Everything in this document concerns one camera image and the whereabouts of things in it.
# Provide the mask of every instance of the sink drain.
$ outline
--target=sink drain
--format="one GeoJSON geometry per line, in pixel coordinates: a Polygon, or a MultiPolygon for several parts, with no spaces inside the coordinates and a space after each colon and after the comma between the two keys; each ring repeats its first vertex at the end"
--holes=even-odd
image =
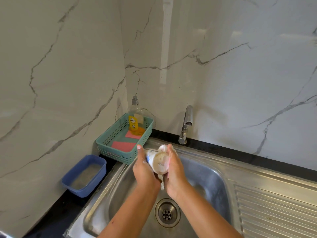
{"type": "Polygon", "coordinates": [[[160,200],[155,207],[155,217],[160,225],[172,228],[180,220],[180,209],[172,199],[160,200]]]}

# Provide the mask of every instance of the black granite edge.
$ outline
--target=black granite edge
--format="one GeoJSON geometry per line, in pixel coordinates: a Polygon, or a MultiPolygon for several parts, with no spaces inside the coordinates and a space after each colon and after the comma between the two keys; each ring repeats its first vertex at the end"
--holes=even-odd
{"type": "MultiPolygon", "coordinates": [[[[164,140],[169,143],[179,144],[178,135],[170,134],[156,129],[153,129],[150,137],[164,140]]],[[[208,152],[214,155],[219,155],[229,159],[256,165],[261,168],[271,169],[273,171],[284,173],[286,175],[295,176],[302,179],[317,182],[317,171],[312,169],[303,168],[293,164],[287,164],[281,161],[272,160],[257,155],[252,155],[235,149],[225,148],[219,145],[209,144],[191,138],[187,138],[186,140],[187,143],[184,145],[185,147],[198,149],[200,151],[208,152]]]]}
{"type": "Polygon", "coordinates": [[[66,190],[61,197],[52,205],[43,218],[36,224],[24,237],[25,238],[44,238],[44,237],[63,237],[62,235],[73,223],[82,208],[89,201],[91,196],[95,193],[101,182],[105,179],[108,173],[116,164],[116,160],[110,159],[103,155],[99,155],[107,161],[107,173],[90,193],[89,196],[81,198],[69,190],[66,190]]]}

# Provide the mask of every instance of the transparent plastic bottle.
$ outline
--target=transparent plastic bottle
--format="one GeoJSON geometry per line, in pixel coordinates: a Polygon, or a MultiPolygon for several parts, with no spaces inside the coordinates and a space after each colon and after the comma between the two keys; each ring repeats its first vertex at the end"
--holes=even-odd
{"type": "Polygon", "coordinates": [[[146,109],[139,105],[137,96],[133,96],[132,105],[128,110],[129,114],[129,130],[132,134],[141,136],[146,130],[146,124],[144,117],[148,117],[154,120],[154,116],[146,109]]]}

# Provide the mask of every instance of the hand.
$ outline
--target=hand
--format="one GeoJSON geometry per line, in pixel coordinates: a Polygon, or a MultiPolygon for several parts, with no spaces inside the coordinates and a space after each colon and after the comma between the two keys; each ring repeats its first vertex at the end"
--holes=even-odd
{"type": "Polygon", "coordinates": [[[153,170],[145,159],[144,149],[141,145],[137,146],[138,156],[137,161],[133,166],[133,173],[137,180],[138,187],[145,191],[159,191],[161,187],[161,181],[157,178],[157,175],[153,173],[153,170]]]}
{"type": "Polygon", "coordinates": [[[168,145],[168,155],[170,157],[170,164],[168,173],[164,175],[164,187],[168,195],[176,200],[179,191],[188,184],[185,177],[184,167],[172,144],[168,145]]]}

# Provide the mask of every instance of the stainless steel sink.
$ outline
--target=stainless steel sink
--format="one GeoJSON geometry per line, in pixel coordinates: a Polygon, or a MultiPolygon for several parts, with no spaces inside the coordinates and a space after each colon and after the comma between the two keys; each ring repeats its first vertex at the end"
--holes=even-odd
{"type": "MultiPolygon", "coordinates": [[[[150,139],[145,148],[162,144],[150,139]]],[[[317,184],[182,146],[175,149],[189,183],[244,237],[317,237],[317,184]]],[[[136,186],[132,166],[113,167],[66,237],[98,236],[136,186]]],[[[140,237],[197,236],[177,203],[160,191],[140,237]]]]}

